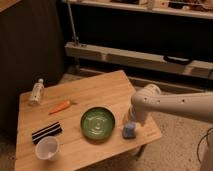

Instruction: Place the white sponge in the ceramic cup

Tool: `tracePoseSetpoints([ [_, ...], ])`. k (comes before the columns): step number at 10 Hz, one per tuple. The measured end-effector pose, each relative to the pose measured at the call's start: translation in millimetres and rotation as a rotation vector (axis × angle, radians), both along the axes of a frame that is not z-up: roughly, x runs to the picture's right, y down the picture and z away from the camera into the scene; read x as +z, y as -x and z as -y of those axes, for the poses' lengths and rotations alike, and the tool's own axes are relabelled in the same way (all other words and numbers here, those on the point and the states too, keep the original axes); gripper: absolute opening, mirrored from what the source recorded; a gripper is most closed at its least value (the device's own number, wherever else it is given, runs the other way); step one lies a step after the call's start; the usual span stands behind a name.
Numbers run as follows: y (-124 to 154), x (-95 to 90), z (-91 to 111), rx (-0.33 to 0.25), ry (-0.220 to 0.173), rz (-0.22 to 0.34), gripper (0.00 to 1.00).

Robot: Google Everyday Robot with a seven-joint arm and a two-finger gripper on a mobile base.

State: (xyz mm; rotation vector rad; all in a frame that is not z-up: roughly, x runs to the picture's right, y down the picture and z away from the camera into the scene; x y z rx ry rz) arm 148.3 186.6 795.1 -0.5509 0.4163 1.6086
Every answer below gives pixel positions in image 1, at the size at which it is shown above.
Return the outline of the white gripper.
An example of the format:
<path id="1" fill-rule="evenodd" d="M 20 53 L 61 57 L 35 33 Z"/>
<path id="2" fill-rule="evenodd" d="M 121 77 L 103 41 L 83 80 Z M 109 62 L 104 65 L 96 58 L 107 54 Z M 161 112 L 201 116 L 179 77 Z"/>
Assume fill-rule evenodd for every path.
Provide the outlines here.
<path id="1" fill-rule="evenodd" d="M 127 118 L 129 121 L 140 123 L 141 125 L 144 125 L 146 121 L 146 115 L 142 111 L 137 111 L 133 107 L 129 108 Z"/>

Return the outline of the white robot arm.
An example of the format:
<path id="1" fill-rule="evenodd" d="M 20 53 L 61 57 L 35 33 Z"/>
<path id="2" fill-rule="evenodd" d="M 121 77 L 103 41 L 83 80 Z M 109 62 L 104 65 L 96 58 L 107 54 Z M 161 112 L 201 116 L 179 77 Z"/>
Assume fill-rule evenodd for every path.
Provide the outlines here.
<path id="1" fill-rule="evenodd" d="M 213 125 L 213 92 L 162 94 L 155 84 L 148 84 L 131 96 L 127 118 L 142 125 L 150 112 L 162 112 Z"/>

